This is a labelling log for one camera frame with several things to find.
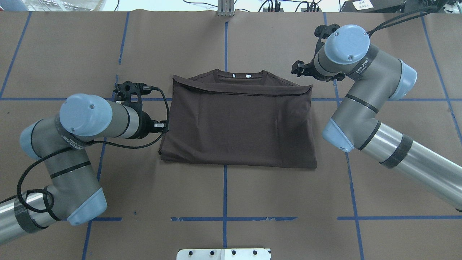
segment metal bracket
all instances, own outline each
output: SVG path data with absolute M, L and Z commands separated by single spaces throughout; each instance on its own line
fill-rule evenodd
M 176 260 L 271 260 L 269 248 L 181 249 Z
M 234 0 L 218 0 L 218 16 L 234 16 Z

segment black tape band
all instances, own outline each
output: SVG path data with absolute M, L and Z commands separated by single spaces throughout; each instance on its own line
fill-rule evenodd
M 396 147 L 396 150 L 393 154 L 388 157 L 385 161 L 381 162 L 386 168 L 392 169 L 398 165 L 404 158 L 407 156 L 407 153 L 412 147 L 413 140 L 407 135 L 403 134 L 401 143 Z
M 122 107 L 123 107 L 123 109 L 125 109 L 125 112 L 127 112 L 127 118 L 128 118 L 127 126 L 125 127 L 125 130 L 124 130 L 121 134 L 119 134 L 118 136 L 116 136 L 116 137 L 114 137 L 114 138 L 117 138 L 117 137 L 119 137 L 119 136 L 125 134 L 125 132 L 127 131 L 128 127 L 130 126 L 130 113 L 128 112 L 127 108 L 126 108 L 124 105 L 122 105 Z
M 382 122 L 378 121 L 374 130 L 372 131 L 371 135 L 366 139 L 366 141 L 363 143 L 363 145 L 361 145 L 361 147 L 358 148 L 358 150 L 362 150 L 364 149 L 364 147 L 366 147 L 369 142 L 372 140 L 372 138 L 374 137 L 374 135 L 377 133 L 378 129 L 380 128 L 380 125 L 382 124 Z
M 77 169 L 79 169 L 79 168 L 88 166 L 88 165 L 90 165 L 90 164 L 91 164 L 90 161 L 82 162 L 82 163 L 80 163 L 80 164 L 74 165 L 74 166 L 72 166 L 72 167 L 69 167 L 69 168 L 64 169 L 64 170 L 62 170 L 62 171 L 59 171 L 59 172 L 57 172 L 57 173 L 51 174 L 51 175 L 50 175 L 50 178 L 52 178 L 52 179 L 53 179 L 53 178 L 56 178 L 56 177 L 61 176 L 61 175 L 65 174 L 65 173 L 68 173 L 68 172 L 70 172 L 70 171 L 75 171 L 75 170 L 77 170 Z
M 50 207 L 50 203 L 48 202 L 48 196 L 44 193 L 43 194 L 43 203 L 45 203 L 45 208 L 48 208 Z M 50 214 L 50 217 L 52 217 L 54 220 L 56 221 L 61 221 L 60 218 L 58 218 L 52 210 L 49 210 L 48 213 Z
M 23 193 L 22 196 L 26 196 L 25 200 L 27 200 L 27 193 Z M 46 229 L 47 227 L 41 227 L 37 224 L 29 215 L 27 209 L 19 202 L 19 199 L 16 198 L 14 201 L 14 216 L 16 217 L 16 221 L 18 222 L 19 226 L 26 231 L 27 233 L 35 233 L 42 229 Z
M 76 138 L 72 133 L 69 133 L 61 124 L 61 121 L 59 119 L 59 115 L 56 115 L 55 117 L 55 127 L 56 130 L 58 131 L 58 134 L 61 136 L 61 138 L 67 142 L 70 146 L 72 146 L 74 149 L 81 150 L 87 146 L 86 143 L 80 141 L 78 138 Z
M 369 49 L 367 50 L 366 55 L 362 58 L 358 64 L 354 67 L 354 69 L 347 74 L 347 76 L 354 80 L 358 81 L 363 78 L 362 74 L 367 70 L 367 68 L 372 64 L 374 59 L 377 57 L 379 48 L 374 45 L 369 45 Z
M 370 110 L 374 111 L 376 114 L 378 113 L 378 109 L 376 107 L 374 107 L 373 105 L 367 103 L 366 101 L 364 101 L 364 100 L 362 100 L 362 99 L 360 99 L 358 97 L 355 97 L 355 96 L 350 95 L 350 94 L 347 94 L 345 97 L 362 104 L 363 106 L 365 106 L 365 107 L 369 108 Z

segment shirt neckline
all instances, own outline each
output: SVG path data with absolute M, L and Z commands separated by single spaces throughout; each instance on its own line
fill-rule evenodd
M 262 70 L 261 72 L 257 72 L 257 73 L 232 73 L 232 72 L 222 71 L 219 69 L 214 69 L 212 73 L 213 73 L 213 78 L 215 80 L 215 83 L 222 83 L 219 77 L 226 77 L 230 79 L 231 78 L 236 78 L 236 79 L 258 79 L 260 78 L 260 81 L 258 82 L 258 84 L 254 84 L 254 85 L 259 85 L 259 86 L 263 86 L 265 84 L 267 76 L 268 76 L 268 71 L 265 71 L 265 70 Z

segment black cable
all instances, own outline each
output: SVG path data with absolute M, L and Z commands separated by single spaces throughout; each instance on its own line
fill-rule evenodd
M 29 193 L 42 193 L 42 194 L 47 194 L 48 196 L 50 196 L 50 199 L 51 199 L 51 202 L 50 202 L 50 205 L 48 205 L 48 207 L 46 207 L 44 210 L 39 210 L 39 209 L 36 209 L 34 207 L 32 207 L 31 205 L 29 205 L 23 198 L 22 196 L 22 192 L 21 192 L 21 187 L 23 185 L 23 182 L 24 182 L 24 179 L 26 178 L 27 174 L 32 170 L 33 167 L 37 166 L 39 163 L 55 156 L 55 155 L 58 155 L 58 154 L 61 154 L 61 153 L 64 153 L 64 152 L 67 152 L 67 151 L 70 151 L 72 150 L 71 147 L 67 147 L 67 148 L 64 148 L 64 149 L 61 149 L 59 151 L 56 151 L 54 153 L 51 153 L 43 158 L 41 158 L 40 160 L 32 163 L 29 167 L 27 167 L 27 169 L 24 171 L 23 175 L 21 175 L 21 177 L 19 178 L 19 181 L 18 181 L 18 185 L 16 186 L 16 197 L 18 198 L 19 202 L 22 204 L 22 206 L 24 206 L 25 208 L 27 208 L 28 210 L 30 211 L 33 211 L 33 212 L 37 212 L 37 213 L 44 213 L 44 212 L 48 212 L 51 210 L 51 208 L 53 207 L 53 205 L 55 204 L 55 198 L 53 197 L 53 195 L 49 192 L 49 191 L 46 191 L 44 189 L 35 189 L 35 190 L 28 190 L 27 191 L 27 194 Z
M 120 0 L 117 0 L 117 5 L 115 6 L 114 8 L 114 12 L 117 10 L 117 8 L 119 7 L 119 3 L 120 3 Z
M 317 3 L 315 3 L 314 1 L 311 2 L 310 6 L 305 10 L 305 12 L 311 12 L 312 11 L 315 11 L 316 10 L 316 6 L 317 8 L 319 9 L 319 6 L 317 5 Z
M 273 1 L 272 0 L 266 0 L 263 2 L 263 4 L 261 4 L 260 8 L 258 9 L 258 12 L 261 11 L 261 9 L 263 8 L 263 6 L 266 4 L 266 2 L 268 2 L 268 12 L 269 12 L 269 2 L 271 2 L 271 4 L 273 4 Z
M 415 19 L 415 18 L 419 18 L 419 17 L 425 16 L 425 15 L 428 15 L 428 14 L 432 13 L 435 10 L 437 10 L 436 6 L 427 6 L 427 7 L 419 8 L 419 9 L 411 11 L 411 12 L 407 12 L 407 13 L 398 15 L 398 16 L 390 19 L 390 20 L 387 20 L 387 21 L 379 24 L 376 28 L 374 28 L 371 31 L 368 31 L 367 33 L 369 34 L 369 38 L 370 38 L 374 34 L 374 32 L 376 32 L 378 30 L 385 29 L 385 28 L 388 28 L 390 26 L 398 25 L 400 23 L 403 23 L 403 22 L 406 22 L 406 21 L 409 21 L 409 20 L 412 20 L 412 19 Z M 423 12 L 423 13 L 411 16 L 409 18 L 406 18 L 406 19 L 403 19 L 403 20 L 400 20 L 400 21 L 397 21 L 397 22 L 394 22 L 394 23 L 391 23 L 393 21 L 399 20 L 399 19 L 401 19 L 403 17 L 406 17 L 408 15 L 411 15 L 411 14 L 414 14 L 414 13 L 417 13 L 417 12 Z
M 300 7 L 300 5 L 303 4 L 303 3 L 306 3 L 306 9 L 308 9 L 308 8 L 310 7 L 310 3 L 308 3 L 308 1 L 301 1 L 301 2 L 298 4 L 297 8 L 295 8 L 295 12 L 298 10 L 298 8 Z
M 213 7 L 218 7 L 216 5 L 212 5 L 212 4 L 204 3 L 204 2 L 188 2 L 186 0 L 183 0 L 183 2 L 188 3 L 188 4 L 204 4 L 204 5 L 209 5 L 209 6 L 213 6 Z
M 10 199 L 14 199 L 14 198 L 16 198 L 16 195 L 13 195 L 13 196 L 11 196 L 11 197 L 9 197 L 9 198 L 6 198 L 6 199 L 0 201 L 0 204 L 2 204 L 3 202 L 7 202 L 7 201 L 10 200 Z

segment white metal plate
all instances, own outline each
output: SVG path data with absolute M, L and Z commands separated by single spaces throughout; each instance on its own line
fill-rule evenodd
M 182 249 L 176 255 L 176 260 L 271 260 L 271 249 Z

